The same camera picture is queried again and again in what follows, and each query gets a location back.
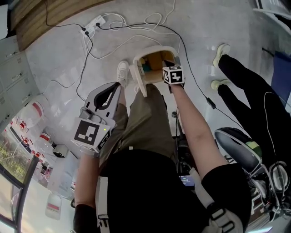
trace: power strip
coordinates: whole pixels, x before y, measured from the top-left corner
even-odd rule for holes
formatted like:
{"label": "power strip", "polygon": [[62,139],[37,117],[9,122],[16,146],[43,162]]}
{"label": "power strip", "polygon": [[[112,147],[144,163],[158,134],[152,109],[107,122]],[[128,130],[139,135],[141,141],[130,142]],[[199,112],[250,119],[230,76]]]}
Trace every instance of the power strip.
{"label": "power strip", "polygon": [[89,32],[89,35],[92,35],[93,32],[96,30],[97,26],[96,23],[100,23],[100,26],[105,24],[106,21],[105,19],[100,15],[98,17],[96,17],[95,19],[93,19],[85,28],[86,31],[81,30],[81,33],[83,34],[84,37],[87,37],[87,35],[85,34],[85,32]]}

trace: wooden panel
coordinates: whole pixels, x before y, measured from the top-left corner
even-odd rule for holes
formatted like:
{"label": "wooden panel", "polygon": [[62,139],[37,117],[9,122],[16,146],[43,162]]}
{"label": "wooden panel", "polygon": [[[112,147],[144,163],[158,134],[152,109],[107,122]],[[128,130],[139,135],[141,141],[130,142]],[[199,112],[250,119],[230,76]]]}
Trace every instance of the wooden panel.
{"label": "wooden panel", "polygon": [[[111,0],[48,0],[48,24],[57,25],[83,10],[108,1]],[[25,50],[51,28],[45,24],[45,18],[46,8],[42,1],[37,10],[19,23],[16,34],[20,51]]]}
{"label": "wooden panel", "polygon": [[37,8],[43,0],[20,0],[11,12],[11,29],[22,21],[34,8]]}

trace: electronic device screen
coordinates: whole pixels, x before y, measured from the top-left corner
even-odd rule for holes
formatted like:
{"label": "electronic device screen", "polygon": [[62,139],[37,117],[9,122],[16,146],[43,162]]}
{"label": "electronic device screen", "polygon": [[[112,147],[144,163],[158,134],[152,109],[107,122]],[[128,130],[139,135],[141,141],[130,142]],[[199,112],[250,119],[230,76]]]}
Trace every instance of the electronic device screen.
{"label": "electronic device screen", "polygon": [[180,176],[180,179],[185,186],[194,186],[194,180],[190,175]]}

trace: gray floor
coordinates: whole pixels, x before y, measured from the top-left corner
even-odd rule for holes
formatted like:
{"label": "gray floor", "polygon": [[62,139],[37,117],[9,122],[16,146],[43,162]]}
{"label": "gray floor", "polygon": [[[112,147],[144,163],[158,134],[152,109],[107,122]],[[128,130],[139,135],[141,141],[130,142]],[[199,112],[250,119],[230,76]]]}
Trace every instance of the gray floor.
{"label": "gray floor", "polygon": [[[63,23],[77,22],[85,26],[100,14],[115,12],[123,15],[128,24],[132,24],[143,22],[154,12],[160,12],[165,16],[172,7],[173,0],[116,0],[81,12]],[[232,118],[234,117],[218,94],[210,88],[212,80],[225,78],[219,69],[212,66],[217,47],[223,42],[231,45],[230,55],[259,73],[269,83],[273,73],[272,58],[262,52],[261,48],[265,47],[273,52],[276,50],[291,52],[290,37],[287,33],[261,13],[253,12],[253,7],[255,4],[251,0],[177,0],[175,10],[165,23],[166,26],[176,30],[185,41],[191,67],[201,89],[211,97],[218,108]],[[105,19],[108,22],[120,20],[117,16],[111,15]],[[158,17],[152,16],[149,21],[158,21]],[[161,28],[157,31],[169,32]],[[175,35],[157,35],[143,30],[121,29],[97,31],[93,38],[92,54],[104,56],[135,34],[145,35],[158,40],[162,45],[178,48],[178,38]],[[156,44],[154,41],[137,36],[105,59],[95,60],[89,57],[79,93],[86,98],[96,87],[115,81],[116,68],[121,60],[126,59],[132,63],[133,57],[141,49]],[[85,59],[85,45],[79,27],[52,28],[33,43],[26,53],[36,83],[43,92],[50,80],[58,80],[63,85],[69,86],[78,79]],[[191,77],[182,47],[179,57],[186,74],[185,89],[211,129],[235,127],[235,123],[207,105]],[[83,101],[76,95],[76,86],[65,89],[51,83],[45,96],[51,104],[52,115],[49,116],[49,126],[56,142],[65,143],[74,153],[79,154],[78,149],[70,142],[70,130],[74,118],[79,115],[83,105]],[[128,106],[135,97],[134,86],[131,80],[126,89]],[[176,110],[176,103],[165,84],[158,83],[157,86],[165,96],[171,130],[174,134],[175,120],[171,118],[171,113]],[[241,90],[234,86],[231,86],[231,89],[247,103]]]}

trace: khaki pants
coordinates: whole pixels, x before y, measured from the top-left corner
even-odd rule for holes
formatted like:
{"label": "khaki pants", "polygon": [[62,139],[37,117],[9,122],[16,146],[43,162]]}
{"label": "khaki pants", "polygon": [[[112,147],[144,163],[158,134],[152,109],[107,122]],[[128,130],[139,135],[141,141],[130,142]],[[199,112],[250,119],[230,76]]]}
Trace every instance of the khaki pants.
{"label": "khaki pants", "polygon": [[148,97],[139,91],[130,107],[118,104],[114,120],[117,127],[100,152],[100,164],[110,154],[129,149],[141,149],[164,155],[176,164],[175,142],[171,136],[168,113],[163,96],[154,85],[146,85]]}

